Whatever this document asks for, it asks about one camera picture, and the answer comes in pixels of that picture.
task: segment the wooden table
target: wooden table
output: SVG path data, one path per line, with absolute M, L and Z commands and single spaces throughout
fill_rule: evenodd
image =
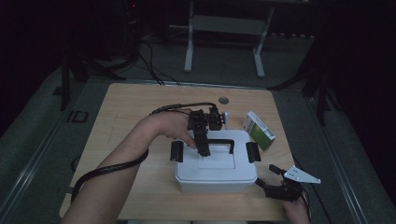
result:
M 230 103 L 220 104 L 220 97 L 227 97 Z M 288 170 L 294 162 L 271 92 L 232 88 L 112 84 L 92 128 L 71 187 L 82 175 L 95 169 L 136 123 L 154 109 L 163 105 L 199 102 L 215 103 L 219 112 L 230 112 L 230 129 L 242 129 L 242 122 L 250 110 L 262 119 L 276 135 L 276 140 L 267 151 L 260 150 L 262 161 L 255 163 L 258 177 L 268 184 L 280 185 L 281 176 L 270 172 L 269 164 Z M 198 108 L 208 112 L 207 106 L 193 109 Z M 256 185 L 249 186 L 242 193 L 181 193 L 175 180 L 175 163 L 169 161 L 172 141 L 174 140 L 162 136 L 154 140 L 149 148 L 148 158 L 141 164 L 119 219 L 286 219 L 281 203 L 265 198 L 262 189 Z M 70 195 L 66 194 L 60 210 L 61 217 L 69 204 Z

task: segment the white lid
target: white lid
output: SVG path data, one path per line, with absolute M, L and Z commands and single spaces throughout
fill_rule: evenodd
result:
M 254 163 L 249 163 L 246 143 L 250 141 L 243 130 L 208 131 L 208 139 L 234 140 L 230 145 L 210 144 L 210 156 L 202 157 L 196 149 L 184 144 L 183 162 L 176 164 L 176 179 L 180 183 L 251 183 L 257 178 Z

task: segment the small green box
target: small green box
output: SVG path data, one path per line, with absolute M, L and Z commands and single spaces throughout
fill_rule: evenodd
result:
M 276 139 L 276 136 L 253 111 L 247 113 L 243 128 L 262 150 L 268 149 Z

